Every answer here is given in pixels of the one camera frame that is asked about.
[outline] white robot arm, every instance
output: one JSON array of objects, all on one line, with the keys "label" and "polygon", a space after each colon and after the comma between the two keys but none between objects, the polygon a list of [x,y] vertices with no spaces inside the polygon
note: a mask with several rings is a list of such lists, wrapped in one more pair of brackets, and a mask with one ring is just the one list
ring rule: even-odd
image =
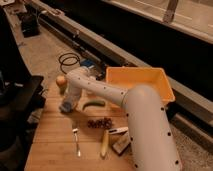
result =
[{"label": "white robot arm", "polygon": [[96,81],[89,77],[86,67],[72,70],[66,77],[69,88],[60,106],[62,112],[74,108],[82,89],[94,92],[125,110],[137,171],[182,169],[163,103],[155,89],[139,85],[127,90]]}]

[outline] tiled floor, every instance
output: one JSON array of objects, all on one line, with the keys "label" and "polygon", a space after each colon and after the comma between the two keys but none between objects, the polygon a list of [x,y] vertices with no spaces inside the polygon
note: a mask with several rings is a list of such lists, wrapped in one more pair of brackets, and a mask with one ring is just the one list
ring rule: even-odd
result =
[{"label": "tiled floor", "polygon": [[[58,63],[59,55],[70,52],[72,49],[46,29],[40,28],[40,30],[40,35],[30,38],[23,38],[20,30],[16,30],[14,34],[26,65],[32,74],[44,76],[43,85],[45,89],[48,89],[56,76],[61,74]],[[171,127],[184,170],[213,170],[213,139],[179,115],[172,120]],[[4,160],[11,171],[23,157],[19,143],[16,143],[13,148],[5,152],[6,154],[0,154],[0,159],[6,156]]]}]

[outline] orange plastic tray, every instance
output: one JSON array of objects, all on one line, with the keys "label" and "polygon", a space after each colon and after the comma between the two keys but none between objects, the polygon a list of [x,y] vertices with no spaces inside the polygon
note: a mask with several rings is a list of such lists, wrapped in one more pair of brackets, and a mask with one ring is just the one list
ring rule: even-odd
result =
[{"label": "orange plastic tray", "polygon": [[148,84],[158,91],[165,106],[175,101],[175,96],[162,68],[108,67],[106,82],[124,88]]}]

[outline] wooden cutting board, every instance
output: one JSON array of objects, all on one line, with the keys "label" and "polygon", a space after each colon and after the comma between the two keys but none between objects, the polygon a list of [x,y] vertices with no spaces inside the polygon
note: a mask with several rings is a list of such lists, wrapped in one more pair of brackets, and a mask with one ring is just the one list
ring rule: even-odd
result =
[{"label": "wooden cutting board", "polygon": [[[103,129],[88,128],[90,119],[109,117],[113,127],[127,126],[122,109],[106,101],[105,107],[89,106],[82,111],[85,102],[91,99],[102,99],[86,91],[76,109],[69,114],[61,114],[59,105],[63,97],[58,87],[50,86],[46,104],[35,132],[33,144],[25,166],[26,171],[132,171],[134,164],[131,149],[118,156],[111,145],[121,135],[110,135],[110,148],[107,157],[100,157]],[[82,156],[77,157],[72,121],[78,122],[78,137]]]}]

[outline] metal fork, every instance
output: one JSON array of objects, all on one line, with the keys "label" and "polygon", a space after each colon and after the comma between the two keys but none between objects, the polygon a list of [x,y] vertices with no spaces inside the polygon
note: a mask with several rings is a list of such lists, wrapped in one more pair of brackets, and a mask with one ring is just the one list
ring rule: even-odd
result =
[{"label": "metal fork", "polygon": [[81,151],[80,151],[80,147],[79,147],[79,143],[78,143],[78,135],[77,135],[78,126],[77,126],[76,122],[72,123],[72,132],[74,133],[74,136],[75,136],[76,154],[77,154],[78,157],[80,157],[81,156]]}]

